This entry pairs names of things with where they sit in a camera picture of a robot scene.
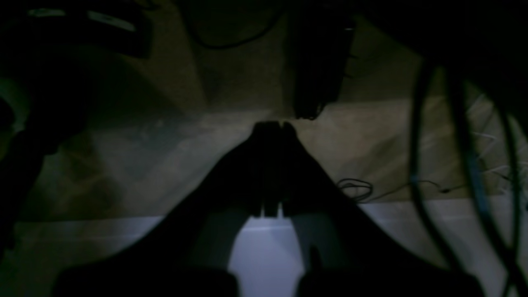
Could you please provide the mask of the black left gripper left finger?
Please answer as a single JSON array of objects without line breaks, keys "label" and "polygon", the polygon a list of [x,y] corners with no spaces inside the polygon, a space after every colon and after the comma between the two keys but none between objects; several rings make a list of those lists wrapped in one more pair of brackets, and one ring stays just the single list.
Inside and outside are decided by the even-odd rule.
[{"label": "black left gripper left finger", "polygon": [[277,168],[278,122],[255,124],[151,231],[117,254],[60,273],[55,297],[236,297],[234,239],[259,215]]}]

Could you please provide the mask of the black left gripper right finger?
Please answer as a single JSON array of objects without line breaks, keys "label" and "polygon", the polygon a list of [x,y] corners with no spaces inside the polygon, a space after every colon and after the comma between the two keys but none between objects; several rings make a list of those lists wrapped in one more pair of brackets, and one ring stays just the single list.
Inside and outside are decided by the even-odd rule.
[{"label": "black left gripper right finger", "polygon": [[283,124],[285,167],[291,216],[322,214],[330,221],[341,252],[339,265],[324,264],[309,248],[309,271],[297,288],[299,297],[482,297],[475,276],[460,268],[443,269],[412,254],[387,235],[337,188],[302,146],[294,126]]}]

